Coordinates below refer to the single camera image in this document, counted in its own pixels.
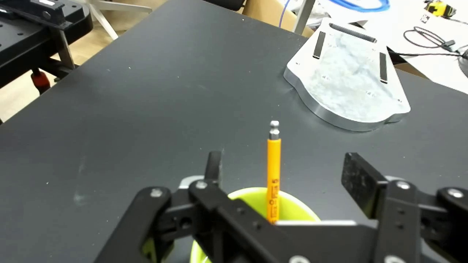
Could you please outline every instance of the lime green cup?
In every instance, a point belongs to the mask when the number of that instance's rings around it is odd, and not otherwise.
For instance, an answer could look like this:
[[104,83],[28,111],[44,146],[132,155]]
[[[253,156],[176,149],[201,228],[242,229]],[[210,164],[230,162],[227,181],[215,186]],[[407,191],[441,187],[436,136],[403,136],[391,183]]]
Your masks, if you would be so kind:
[[[230,199],[242,199],[264,218],[267,218],[267,188],[265,187],[250,187],[233,191]],[[302,200],[294,196],[280,191],[280,221],[309,221],[319,222],[319,216],[310,210]],[[191,263],[210,263],[204,250],[198,243],[193,241]]]

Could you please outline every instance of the desk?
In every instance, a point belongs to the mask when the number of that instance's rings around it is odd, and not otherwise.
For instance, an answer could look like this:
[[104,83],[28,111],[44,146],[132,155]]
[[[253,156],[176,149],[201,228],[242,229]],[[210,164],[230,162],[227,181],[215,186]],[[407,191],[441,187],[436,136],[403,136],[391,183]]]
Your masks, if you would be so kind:
[[[0,127],[0,259],[93,262],[141,188],[176,190],[212,149],[226,150],[226,191],[265,186],[272,118],[284,190],[324,219],[365,222],[341,186],[348,150],[425,191],[468,187],[467,96],[400,72],[407,118],[338,130],[283,77],[305,41],[210,3],[166,3]],[[177,248],[186,262],[189,241]]]
[[[74,25],[66,29],[69,42],[75,42],[93,29],[87,6],[65,1],[63,13]],[[0,15],[0,88],[31,70],[43,66],[59,51],[46,26],[19,18]]]

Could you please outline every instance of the chair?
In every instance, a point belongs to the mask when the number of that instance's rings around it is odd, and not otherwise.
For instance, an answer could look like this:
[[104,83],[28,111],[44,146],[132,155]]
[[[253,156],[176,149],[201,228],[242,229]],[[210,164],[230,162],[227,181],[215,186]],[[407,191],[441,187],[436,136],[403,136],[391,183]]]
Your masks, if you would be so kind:
[[116,10],[116,12],[147,12],[151,13],[152,9],[148,6],[139,4],[128,4],[128,3],[117,3],[109,0],[88,0],[91,15],[103,25],[104,31],[113,38],[117,39],[119,35],[110,22],[103,15],[103,10]]

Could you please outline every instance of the pencil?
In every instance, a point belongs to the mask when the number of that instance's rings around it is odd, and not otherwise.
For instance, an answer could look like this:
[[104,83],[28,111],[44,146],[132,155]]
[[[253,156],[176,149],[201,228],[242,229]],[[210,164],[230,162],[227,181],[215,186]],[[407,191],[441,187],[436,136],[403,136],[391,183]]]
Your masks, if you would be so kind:
[[272,120],[267,140],[267,219],[275,224],[280,219],[281,186],[281,137],[280,121]]

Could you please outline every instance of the workbench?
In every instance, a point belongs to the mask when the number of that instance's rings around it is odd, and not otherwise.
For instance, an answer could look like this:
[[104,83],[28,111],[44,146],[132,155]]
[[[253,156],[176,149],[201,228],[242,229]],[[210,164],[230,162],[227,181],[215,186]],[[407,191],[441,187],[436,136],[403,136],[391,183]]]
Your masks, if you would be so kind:
[[[93,29],[90,9],[76,1],[65,1],[63,13],[72,26],[65,31],[72,44]],[[50,57],[60,50],[52,31],[19,16],[0,13],[0,88],[34,67],[56,73]]]
[[166,3],[0,127],[2,262],[94,262],[141,188],[176,190],[214,149],[227,193],[265,186],[272,118],[283,190],[322,219],[370,224],[341,186],[346,152],[432,194],[468,187],[465,95],[398,72],[404,120],[335,129],[283,77],[305,41],[201,0]]

